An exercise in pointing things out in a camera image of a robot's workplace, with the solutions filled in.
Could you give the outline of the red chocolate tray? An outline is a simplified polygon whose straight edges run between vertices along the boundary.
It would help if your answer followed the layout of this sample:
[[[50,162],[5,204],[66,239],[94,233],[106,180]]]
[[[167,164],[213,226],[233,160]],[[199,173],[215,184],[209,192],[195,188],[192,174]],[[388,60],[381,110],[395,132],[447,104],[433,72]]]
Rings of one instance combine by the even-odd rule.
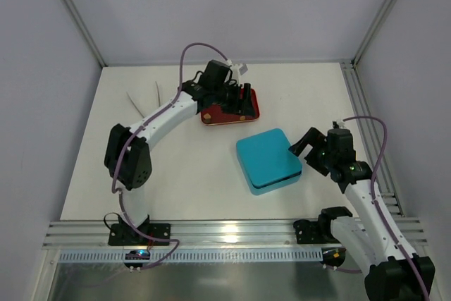
[[[259,104],[257,99],[257,94],[254,89],[252,89],[252,106],[254,108],[255,114],[252,115],[237,115],[237,114],[231,114],[231,113],[223,113],[219,106],[212,105],[207,109],[204,109],[201,111],[200,115],[200,121],[206,125],[206,126],[215,126],[215,125],[230,125],[230,124],[237,124],[237,123],[250,123],[252,121],[256,121],[260,117],[260,110],[259,110]],[[204,115],[209,114],[211,116],[211,119],[205,120]],[[241,121],[240,117],[245,116],[246,120]]]

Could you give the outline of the teal chocolate box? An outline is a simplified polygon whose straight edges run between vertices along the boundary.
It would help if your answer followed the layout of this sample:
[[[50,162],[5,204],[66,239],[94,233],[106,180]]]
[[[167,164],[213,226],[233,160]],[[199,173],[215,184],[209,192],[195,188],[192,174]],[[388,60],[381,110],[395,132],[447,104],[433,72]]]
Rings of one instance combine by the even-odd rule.
[[[256,196],[296,183],[302,175],[300,160],[240,161],[249,191]]]

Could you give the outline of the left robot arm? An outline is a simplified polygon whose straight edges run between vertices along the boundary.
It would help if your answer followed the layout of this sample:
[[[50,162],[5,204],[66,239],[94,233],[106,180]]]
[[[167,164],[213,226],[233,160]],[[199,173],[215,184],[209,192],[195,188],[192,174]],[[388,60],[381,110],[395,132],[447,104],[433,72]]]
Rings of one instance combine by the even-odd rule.
[[[255,116],[251,85],[240,82],[246,72],[244,63],[211,60],[154,113],[130,126],[112,127],[104,165],[113,179],[113,192],[119,194],[121,218],[127,226],[136,230],[149,220],[143,187],[152,174],[151,151],[169,132],[211,106],[238,117]]]

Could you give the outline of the aluminium front rail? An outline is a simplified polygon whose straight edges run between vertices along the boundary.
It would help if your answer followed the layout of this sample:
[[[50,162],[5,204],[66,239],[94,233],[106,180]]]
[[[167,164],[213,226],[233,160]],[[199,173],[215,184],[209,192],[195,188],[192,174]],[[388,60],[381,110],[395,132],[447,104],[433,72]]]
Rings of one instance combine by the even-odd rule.
[[[169,221],[171,237],[188,245],[294,245],[292,219]],[[102,221],[50,223],[45,248],[105,247],[109,230]]]

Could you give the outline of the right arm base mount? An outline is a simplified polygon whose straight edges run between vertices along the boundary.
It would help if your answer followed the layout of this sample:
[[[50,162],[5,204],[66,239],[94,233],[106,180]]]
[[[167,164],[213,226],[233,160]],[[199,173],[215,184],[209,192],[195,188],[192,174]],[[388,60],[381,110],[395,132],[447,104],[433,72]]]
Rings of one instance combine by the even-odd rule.
[[[338,217],[352,217],[347,207],[329,207],[321,210],[317,220],[299,219],[293,223],[295,237],[298,245],[337,244],[331,233],[331,221]]]

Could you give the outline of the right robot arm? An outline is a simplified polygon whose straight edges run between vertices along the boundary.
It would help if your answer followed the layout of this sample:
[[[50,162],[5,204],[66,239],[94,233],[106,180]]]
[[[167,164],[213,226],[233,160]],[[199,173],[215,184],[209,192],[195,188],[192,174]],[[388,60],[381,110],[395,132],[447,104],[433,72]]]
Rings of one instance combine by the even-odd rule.
[[[357,160],[352,133],[335,125],[326,134],[310,128],[289,150],[338,185],[359,219],[345,207],[322,209],[318,224],[324,238],[337,240],[364,275],[370,300],[429,300],[435,266],[418,255],[395,223],[376,185],[374,172]]]

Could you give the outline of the teal box lid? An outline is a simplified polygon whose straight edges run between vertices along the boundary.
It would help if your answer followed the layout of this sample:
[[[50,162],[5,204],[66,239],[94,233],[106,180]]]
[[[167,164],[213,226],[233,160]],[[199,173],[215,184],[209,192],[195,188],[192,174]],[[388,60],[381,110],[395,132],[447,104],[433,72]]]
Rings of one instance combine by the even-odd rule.
[[[246,137],[236,142],[238,161],[294,161],[299,158],[288,151],[290,142],[280,128]]]

